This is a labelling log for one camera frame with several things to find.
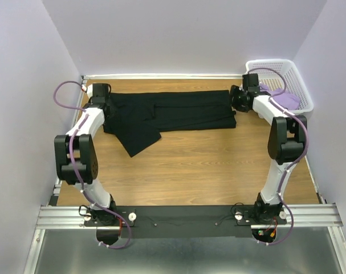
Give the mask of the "black t shirt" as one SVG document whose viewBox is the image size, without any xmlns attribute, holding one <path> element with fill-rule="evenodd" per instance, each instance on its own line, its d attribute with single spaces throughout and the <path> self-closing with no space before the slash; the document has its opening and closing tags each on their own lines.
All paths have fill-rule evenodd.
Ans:
<svg viewBox="0 0 346 274">
<path fill-rule="evenodd" d="M 162 132 L 235 128 L 227 90 L 111 93 L 103 130 L 134 157 L 161 139 Z"/>
</svg>

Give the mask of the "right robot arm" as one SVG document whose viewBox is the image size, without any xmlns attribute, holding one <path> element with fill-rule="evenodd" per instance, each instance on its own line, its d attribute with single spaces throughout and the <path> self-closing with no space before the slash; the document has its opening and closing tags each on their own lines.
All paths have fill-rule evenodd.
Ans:
<svg viewBox="0 0 346 274">
<path fill-rule="evenodd" d="M 230 89 L 231 105 L 241 112 L 255 111 L 269 125 L 267 151 L 271 159 L 267 180 L 247 217 L 264 224 L 278 217 L 284 206 L 284 191 L 297 163 L 308 150 L 307 118 L 294 115 L 262 91 L 258 74 L 242 75 L 242 85 Z"/>
</svg>

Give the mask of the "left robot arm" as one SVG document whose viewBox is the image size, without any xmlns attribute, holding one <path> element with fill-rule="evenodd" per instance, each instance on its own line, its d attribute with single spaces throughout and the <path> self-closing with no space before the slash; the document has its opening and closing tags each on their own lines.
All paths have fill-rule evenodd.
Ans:
<svg viewBox="0 0 346 274">
<path fill-rule="evenodd" d="M 88 96 L 88 102 L 84 107 L 73 108 L 80 111 L 80 118 L 67 133 L 54 139 L 56 173 L 60 180 L 78 189 L 89 202 L 86 213 L 82 215 L 86 221 L 104 226 L 122 225 L 112 195 L 97 178 L 99 164 L 93 144 L 98 129 L 112 114 L 109 102 L 111 86 L 107 83 L 79 86 Z"/>
</svg>

